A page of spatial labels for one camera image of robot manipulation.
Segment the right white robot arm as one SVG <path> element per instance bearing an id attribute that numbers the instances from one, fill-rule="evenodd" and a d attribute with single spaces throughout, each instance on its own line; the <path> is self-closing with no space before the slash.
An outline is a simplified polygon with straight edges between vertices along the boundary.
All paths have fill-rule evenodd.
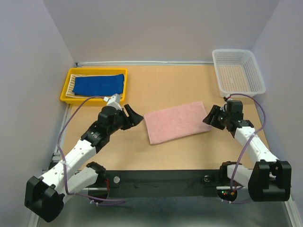
<path id="1" fill-rule="evenodd" d="M 226 129 L 242 146 L 241 155 L 247 153 L 253 169 L 245 168 L 240 161 L 224 162 L 218 172 L 222 184 L 230 184 L 232 192 L 235 184 L 248 189 L 255 202 L 287 201 L 291 192 L 292 168 L 289 162 L 279 160 L 262 140 L 249 120 L 244 119 L 241 101 L 225 98 L 224 106 L 214 105 L 203 122 L 214 128 Z"/>

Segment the pink towel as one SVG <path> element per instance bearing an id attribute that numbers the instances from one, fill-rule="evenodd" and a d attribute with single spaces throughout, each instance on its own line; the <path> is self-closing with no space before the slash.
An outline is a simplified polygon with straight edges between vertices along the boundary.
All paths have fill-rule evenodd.
<path id="1" fill-rule="evenodd" d="M 182 137 L 209 132 L 211 126 L 203 122 L 207 112 L 202 102 L 192 102 L 144 115 L 151 145 Z"/>

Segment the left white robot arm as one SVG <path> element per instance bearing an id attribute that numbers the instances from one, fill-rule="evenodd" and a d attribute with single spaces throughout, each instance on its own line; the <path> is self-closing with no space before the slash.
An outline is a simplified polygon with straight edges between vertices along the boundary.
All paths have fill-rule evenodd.
<path id="1" fill-rule="evenodd" d="M 117 130 L 127 130 L 138 125 L 143 116 L 129 105 L 123 108 L 104 106 L 98 118 L 77 141 L 73 149 L 62 155 L 62 160 L 40 177 L 32 176 L 26 183 L 25 206 L 46 222 L 59 216 L 64 204 L 73 196 L 93 184 L 105 182 L 103 166 L 91 162 L 80 172 L 78 169 L 95 156 Z"/>

